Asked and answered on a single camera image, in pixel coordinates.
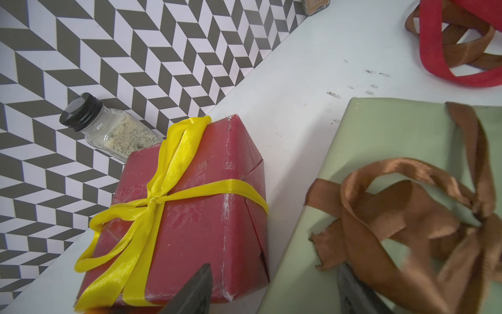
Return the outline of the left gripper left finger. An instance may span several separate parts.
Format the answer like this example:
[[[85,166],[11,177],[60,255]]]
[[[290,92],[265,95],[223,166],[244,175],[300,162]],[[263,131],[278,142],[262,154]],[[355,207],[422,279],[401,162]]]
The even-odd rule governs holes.
[[[208,314],[213,293],[213,273],[209,263],[187,281],[159,312],[160,314]]]

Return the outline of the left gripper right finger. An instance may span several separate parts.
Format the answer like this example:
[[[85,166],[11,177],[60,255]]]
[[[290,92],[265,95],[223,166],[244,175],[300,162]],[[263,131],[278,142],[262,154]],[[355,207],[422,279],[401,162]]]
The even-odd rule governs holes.
[[[343,263],[338,272],[341,313],[393,314],[374,290],[360,281],[349,263]]]

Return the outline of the brown ribbon of purple box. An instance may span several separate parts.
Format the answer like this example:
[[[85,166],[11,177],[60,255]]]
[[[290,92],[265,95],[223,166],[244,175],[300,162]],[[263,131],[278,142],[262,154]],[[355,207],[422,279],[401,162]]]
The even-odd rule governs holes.
[[[485,52],[501,29],[501,1],[442,1],[443,56],[448,68],[470,65],[482,70],[501,66],[501,56]]]

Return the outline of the red ribbon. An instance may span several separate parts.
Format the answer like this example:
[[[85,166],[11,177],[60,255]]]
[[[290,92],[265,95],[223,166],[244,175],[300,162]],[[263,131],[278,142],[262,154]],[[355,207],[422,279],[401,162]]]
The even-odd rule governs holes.
[[[442,1],[421,1],[405,22],[406,30],[419,37],[420,59],[431,74],[459,85],[487,88],[501,85],[501,66],[482,70],[470,65],[448,68],[443,56]]]

